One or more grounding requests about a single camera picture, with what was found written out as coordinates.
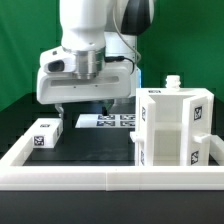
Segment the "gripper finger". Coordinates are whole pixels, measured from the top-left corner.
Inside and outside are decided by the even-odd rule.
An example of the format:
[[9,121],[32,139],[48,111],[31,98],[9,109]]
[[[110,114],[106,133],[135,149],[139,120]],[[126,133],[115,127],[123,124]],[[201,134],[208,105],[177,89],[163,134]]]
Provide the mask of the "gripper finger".
[[58,114],[59,114],[59,118],[61,118],[62,120],[64,119],[64,109],[61,103],[56,103],[55,104],[55,109],[57,110]]

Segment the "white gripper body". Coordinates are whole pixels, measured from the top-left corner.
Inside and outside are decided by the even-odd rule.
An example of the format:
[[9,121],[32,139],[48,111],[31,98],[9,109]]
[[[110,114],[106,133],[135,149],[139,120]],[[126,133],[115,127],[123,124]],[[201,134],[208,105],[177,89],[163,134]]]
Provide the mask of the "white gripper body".
[[128,62],[107,63],[93,79],[76,79],[73,73],[38,71],[37,100],[41,104],[129,98],[138,88],[137,72]]

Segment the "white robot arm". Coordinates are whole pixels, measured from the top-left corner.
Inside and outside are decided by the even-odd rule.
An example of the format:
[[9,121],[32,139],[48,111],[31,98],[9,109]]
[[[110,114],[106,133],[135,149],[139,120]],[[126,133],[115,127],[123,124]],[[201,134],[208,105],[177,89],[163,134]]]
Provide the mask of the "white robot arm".
[[140,87],[137,37],[155,0],[59,0],[61,45],[40,55],[37,100],[53,104],[128,99]]

